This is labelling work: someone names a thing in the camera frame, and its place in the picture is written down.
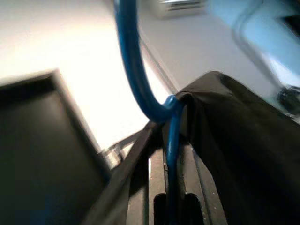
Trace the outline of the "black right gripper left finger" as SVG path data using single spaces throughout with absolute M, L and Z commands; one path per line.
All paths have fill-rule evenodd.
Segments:
M 127 225 L 165 225 L 164 151 L 156 150 L 138 164 L 130 184 Z

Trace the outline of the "white air conditioner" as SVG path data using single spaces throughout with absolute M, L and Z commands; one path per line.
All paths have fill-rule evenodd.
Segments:
M 149 0 L 151 10 L 159 18 L 197 15 L 209 4 L 210 0 Z

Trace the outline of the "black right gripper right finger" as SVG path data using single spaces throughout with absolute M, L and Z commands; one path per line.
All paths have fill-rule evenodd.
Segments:
M 181 145 L 182 225 L 227 225 L 214 179 L 191 144 Z

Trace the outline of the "blue plastic hanger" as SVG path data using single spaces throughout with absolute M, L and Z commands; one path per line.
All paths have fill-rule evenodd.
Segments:
M 155 98 L 146 76 L 139 44 L 136 0 L 114 0 L 120 52 L 131 91 L 142 112 L 153 122 L 170 122 L 166 149 L 168 169 L 167 225 L 176 225 L 176 168 L 183 104 L 169 95 L 163 104 Z

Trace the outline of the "black printed shirt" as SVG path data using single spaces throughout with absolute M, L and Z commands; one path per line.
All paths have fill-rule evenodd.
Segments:
M 211 173 L 227 225 L 300 225 L 300 124 L 216 71 L 199 77 L 177 98 L 184 111 L 175 177 L 176 225 L 182 225 L 179 160 L 186 143 Z M 140 131 L 81 225 L 128 225 L 131 179 L 138 164 L 156 150 L 164 151 L 167 197 L 169 125 L 149 122 Z

